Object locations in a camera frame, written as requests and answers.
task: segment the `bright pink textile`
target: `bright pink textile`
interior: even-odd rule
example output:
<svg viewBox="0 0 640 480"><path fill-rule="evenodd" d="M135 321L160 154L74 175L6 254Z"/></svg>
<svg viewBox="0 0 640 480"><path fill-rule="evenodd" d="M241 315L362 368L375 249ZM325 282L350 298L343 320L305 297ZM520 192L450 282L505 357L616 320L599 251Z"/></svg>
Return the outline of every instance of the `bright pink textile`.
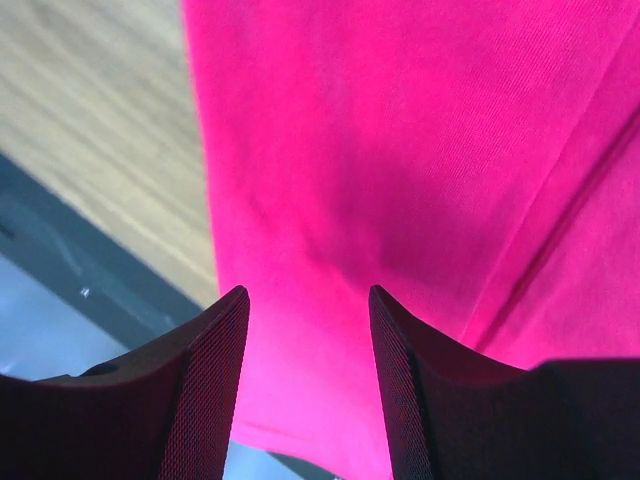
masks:
<svg viewBox="0 0 640 480"><path fill-rule="evenodd" d="M184 8L234 439L389 477L374 283L521 367L640 353L640 1Z"/></svg>

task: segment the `wooden surface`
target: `wooden surface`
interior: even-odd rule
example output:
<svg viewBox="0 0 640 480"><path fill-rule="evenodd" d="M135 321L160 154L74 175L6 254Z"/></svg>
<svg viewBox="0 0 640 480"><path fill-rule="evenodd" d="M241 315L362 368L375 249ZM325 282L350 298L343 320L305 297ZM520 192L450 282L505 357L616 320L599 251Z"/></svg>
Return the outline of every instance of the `wooden surface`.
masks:
<svg viewBox="0 0 640 480"><path fill-rule="evenodd" d="M0 0L0 148L197 303L217 298L178 0Z"/></svg>

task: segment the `gray floor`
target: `gray floor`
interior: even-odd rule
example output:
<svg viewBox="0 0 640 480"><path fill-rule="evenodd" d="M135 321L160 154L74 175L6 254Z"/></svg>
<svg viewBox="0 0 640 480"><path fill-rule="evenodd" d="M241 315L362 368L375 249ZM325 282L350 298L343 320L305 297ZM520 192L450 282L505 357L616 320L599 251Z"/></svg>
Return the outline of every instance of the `gray floor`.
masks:
<svg viewBox="0 0 640 480"><path fill-rule="evenodd" d="M0 374L79 375L127 349L0 253ZM270 455L231 442L224 480L297 480Z"/></svg>

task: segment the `pink cloth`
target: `pink cloth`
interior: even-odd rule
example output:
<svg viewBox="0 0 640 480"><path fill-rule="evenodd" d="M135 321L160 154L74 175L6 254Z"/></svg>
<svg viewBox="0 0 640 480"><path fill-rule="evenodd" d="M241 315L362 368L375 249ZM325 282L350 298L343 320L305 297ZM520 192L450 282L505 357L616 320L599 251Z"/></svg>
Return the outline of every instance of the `pink cloth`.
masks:
<svg viewBox="0 0 640 480"><path fill-rule="evenodd" d="M184 0L232 437L390 475L367 293L492 357L640 352L638 0Z"/></svg>

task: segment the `wood grain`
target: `wood grain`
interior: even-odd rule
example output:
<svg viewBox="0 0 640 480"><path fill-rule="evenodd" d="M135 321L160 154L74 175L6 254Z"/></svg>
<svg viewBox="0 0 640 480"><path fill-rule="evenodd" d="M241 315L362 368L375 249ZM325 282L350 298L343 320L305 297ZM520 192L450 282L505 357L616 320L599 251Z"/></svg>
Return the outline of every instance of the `wood grain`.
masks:
<svg viewBox="0 0 640 480"><path fill-rule="evenodd" d="M218 295L177 0L0 0L0 148L197 303Z"/></svg>

